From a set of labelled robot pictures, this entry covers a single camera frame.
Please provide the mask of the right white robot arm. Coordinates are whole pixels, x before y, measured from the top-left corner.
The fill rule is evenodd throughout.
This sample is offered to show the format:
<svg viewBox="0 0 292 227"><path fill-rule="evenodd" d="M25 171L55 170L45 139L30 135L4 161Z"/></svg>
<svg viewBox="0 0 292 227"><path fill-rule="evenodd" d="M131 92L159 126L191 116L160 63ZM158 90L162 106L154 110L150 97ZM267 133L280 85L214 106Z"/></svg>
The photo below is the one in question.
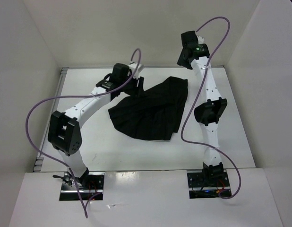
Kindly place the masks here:
<svg viewBox="0 0 292 227"><path fill-rule="evenodd" d="M208 46L198 40L195 31L181 34L182 51L177 64L192 70L200 80L197 99L200 103L190 110L199 123L203 133L203 143L206 146L203 158L202 183L200 189L214 185L223 175L223 163L217 149L218 123L227 106L227 99L222 98L211 69Z"/></svg>

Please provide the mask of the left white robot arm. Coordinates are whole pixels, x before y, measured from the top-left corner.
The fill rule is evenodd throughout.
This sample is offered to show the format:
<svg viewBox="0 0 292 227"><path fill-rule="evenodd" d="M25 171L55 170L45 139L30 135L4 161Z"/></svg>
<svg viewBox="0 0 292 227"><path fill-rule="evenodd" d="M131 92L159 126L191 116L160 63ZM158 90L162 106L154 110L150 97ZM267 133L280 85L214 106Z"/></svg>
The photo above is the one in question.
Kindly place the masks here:
<svg viewBox="0 0 292 227"><path fill-rule="evenodd" d="M112 73L100 80L87 98L82 99L64 112L51 114L48 141L59 151L67 164L73 185L84 189L89 183L89 170L79 149L82 145L81 128L100 108L109 104L120 93L139 96L143 92L144 78L139 76L144 66L131 62L117 63Z"/></svg>

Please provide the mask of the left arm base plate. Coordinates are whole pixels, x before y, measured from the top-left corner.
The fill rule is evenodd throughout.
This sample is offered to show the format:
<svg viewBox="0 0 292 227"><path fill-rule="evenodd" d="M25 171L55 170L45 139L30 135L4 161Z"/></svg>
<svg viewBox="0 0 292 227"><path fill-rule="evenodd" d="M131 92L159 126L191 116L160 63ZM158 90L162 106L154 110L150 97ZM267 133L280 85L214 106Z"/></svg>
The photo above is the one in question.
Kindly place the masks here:
<svg viewBox="0 0 292 227"><path fill-rule="evenodd" d="M75 182L71 179L68 172L65 172L63 176L53 175L52 177L62 180L59 198L60 201L79 200ZM104 172L90 172L88 182L85 183L85 185L77 183L83 201L87 201L94 195L95 197L93 197L92 200L101 201L103 199L104 177Z"/></svg>

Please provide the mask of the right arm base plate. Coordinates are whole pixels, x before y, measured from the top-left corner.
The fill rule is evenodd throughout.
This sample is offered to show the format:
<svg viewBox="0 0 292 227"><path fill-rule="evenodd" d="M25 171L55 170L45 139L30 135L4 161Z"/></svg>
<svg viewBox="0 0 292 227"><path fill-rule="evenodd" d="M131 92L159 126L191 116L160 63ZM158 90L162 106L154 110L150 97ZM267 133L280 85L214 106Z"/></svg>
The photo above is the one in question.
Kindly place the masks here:
<svg viewBox="0 0 292 227"><path fill-rule="evenodd" d="M223 172L222 176L214 179L205 179L201 170L187 172L190 199L218 198L232 196L228 174Z"/></svg>

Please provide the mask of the black pleated skirt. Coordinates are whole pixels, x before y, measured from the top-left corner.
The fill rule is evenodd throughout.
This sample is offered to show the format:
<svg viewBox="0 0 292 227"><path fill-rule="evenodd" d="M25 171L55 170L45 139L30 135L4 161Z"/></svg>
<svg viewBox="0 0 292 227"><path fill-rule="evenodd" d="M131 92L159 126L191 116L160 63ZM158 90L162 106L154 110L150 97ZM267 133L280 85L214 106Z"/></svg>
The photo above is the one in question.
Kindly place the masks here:
<svg viewBox="0 0 292 227"><path fill-rule="evenodd" d="M177 133L188 98L188 80L168 77L141 96L108 110L114 128L134 139L169 141Z"/></svg>

